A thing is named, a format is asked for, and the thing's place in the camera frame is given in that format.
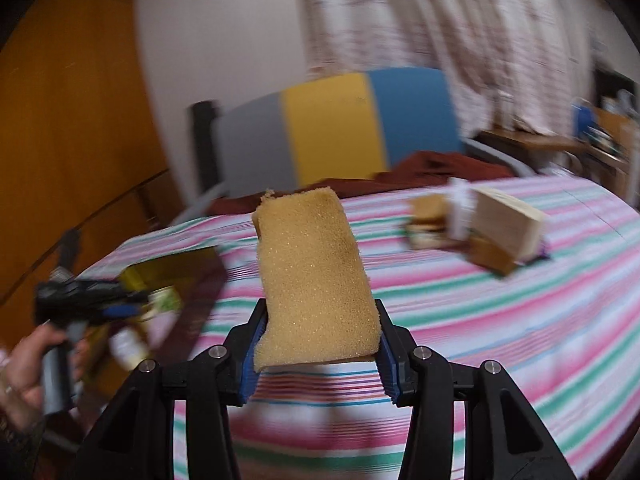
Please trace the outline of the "floral sleeve forearm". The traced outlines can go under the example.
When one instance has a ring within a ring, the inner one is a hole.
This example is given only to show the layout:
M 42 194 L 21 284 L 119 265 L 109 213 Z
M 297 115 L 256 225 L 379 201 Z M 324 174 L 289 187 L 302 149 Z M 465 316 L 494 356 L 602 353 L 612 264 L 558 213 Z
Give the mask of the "floral sleeve forearm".
M 31 408 L 16 417 L 1 411 L 2 479 L 37 478 L 42 432 L 42 417 Z

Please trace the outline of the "person's left hand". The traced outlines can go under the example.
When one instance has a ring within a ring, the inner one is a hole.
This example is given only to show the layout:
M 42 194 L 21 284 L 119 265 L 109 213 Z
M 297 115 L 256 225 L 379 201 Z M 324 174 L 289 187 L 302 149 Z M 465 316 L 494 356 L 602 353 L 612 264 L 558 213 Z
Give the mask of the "person's left hand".
M 64 330 L 47 322 L 23 338 L 1 365 L 1 411 L 21 432 L 31 430 L 42 416 L 42 358 L 67 341 Z

